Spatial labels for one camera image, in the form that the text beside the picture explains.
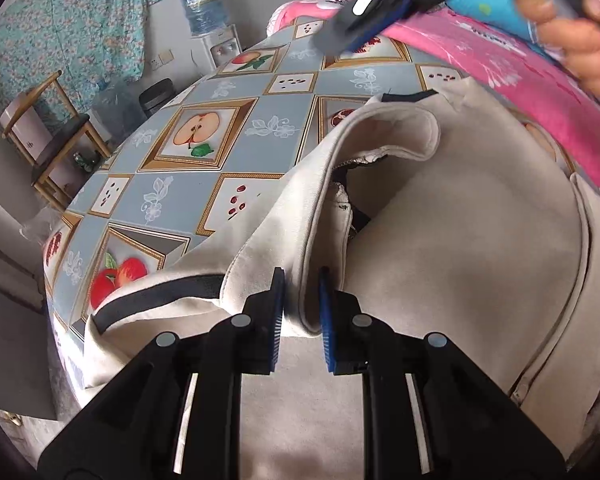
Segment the person's right hand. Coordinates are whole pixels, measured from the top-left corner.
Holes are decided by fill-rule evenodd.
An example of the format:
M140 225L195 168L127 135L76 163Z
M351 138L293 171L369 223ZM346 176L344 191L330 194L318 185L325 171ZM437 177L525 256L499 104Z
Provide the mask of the person's right hand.
M515 0L520 14L535 24L543 46L564 52L564 66L581 86L600 98L600 0L582 0L584 18L560 18L553 1Z

